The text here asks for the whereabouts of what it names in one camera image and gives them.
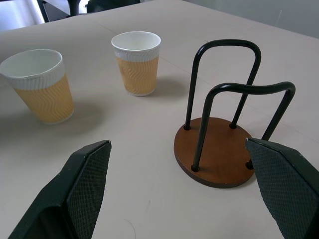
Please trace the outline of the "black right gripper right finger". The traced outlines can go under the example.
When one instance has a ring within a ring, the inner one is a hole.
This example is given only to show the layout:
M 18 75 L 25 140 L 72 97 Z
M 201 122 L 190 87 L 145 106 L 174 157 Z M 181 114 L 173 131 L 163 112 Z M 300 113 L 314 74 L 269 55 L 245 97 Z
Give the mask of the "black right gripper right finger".
M 248 138 L 245 142 L 262 199 L 284 239 L 319 239 L 319 171 L 297 150 Z

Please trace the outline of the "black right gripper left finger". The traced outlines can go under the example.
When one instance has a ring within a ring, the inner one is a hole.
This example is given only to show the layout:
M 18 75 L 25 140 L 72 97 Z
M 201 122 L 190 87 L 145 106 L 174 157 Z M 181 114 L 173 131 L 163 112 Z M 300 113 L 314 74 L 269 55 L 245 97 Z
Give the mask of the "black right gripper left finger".
M 109 140 L 70 155 L 38 193 L 8 239 L 91 239 L 102 206 Z

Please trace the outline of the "orange and white paper cup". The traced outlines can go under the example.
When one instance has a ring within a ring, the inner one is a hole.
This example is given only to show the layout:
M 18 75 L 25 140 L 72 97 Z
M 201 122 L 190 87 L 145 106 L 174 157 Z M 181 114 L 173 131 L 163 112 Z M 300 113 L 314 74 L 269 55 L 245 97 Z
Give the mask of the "orange and white paper cup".
M 0 63 L 0 74 L 39 121 L 56 124 L 73 115 L 74 103 L 60 52 L 33 49 L 17 53 Z
M 157 84 L 161 38 L 152 32 L 130 31 L 111 40 L 124 87 L 133 96 L 151 94 Z

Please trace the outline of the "black office chair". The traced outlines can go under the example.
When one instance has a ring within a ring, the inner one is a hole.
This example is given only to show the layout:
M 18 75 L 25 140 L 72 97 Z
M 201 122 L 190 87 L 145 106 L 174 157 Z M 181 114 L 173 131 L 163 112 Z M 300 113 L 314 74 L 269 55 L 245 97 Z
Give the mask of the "black office chair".
M 141 0 L 36 0 L 45 23 L 66 19 L 77 15 L 107 11 L 139 4 Z M 66 9 L 58 7 L 59 1 L 66 1 Z

